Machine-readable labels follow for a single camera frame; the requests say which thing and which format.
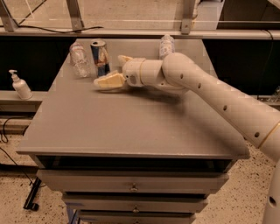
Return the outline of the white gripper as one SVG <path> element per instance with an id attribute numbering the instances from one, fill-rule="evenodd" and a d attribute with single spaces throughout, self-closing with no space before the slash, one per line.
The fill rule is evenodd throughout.
<path id="1" fill-rule="evenodd" d="M 122 73 L 117 70 L 103 75 L 94 80 L 94 86 L 100 90 L 122 88 L 125 81 L 129 86 L 142 87 L 141 66 L 145 58 L 134 58 L 125 55 L 118 55 L 118 62 L 122 67 Z"/>

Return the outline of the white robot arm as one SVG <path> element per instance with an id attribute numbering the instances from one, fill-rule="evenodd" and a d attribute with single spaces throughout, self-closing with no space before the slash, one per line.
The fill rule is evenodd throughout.
<path id="1" fill-rule="evenodd" d="M 276 162 L 262 224 L 279 224 L 280 111 L 210 75 L 180 52 L 156 60 L 124 55 L 118 60 L 122 71 L 98 77 L 94 80 L 96 88 L 110 90 L 129 85 L 154 87 L 172 94 L 191 90 L 246 140 Z"/>

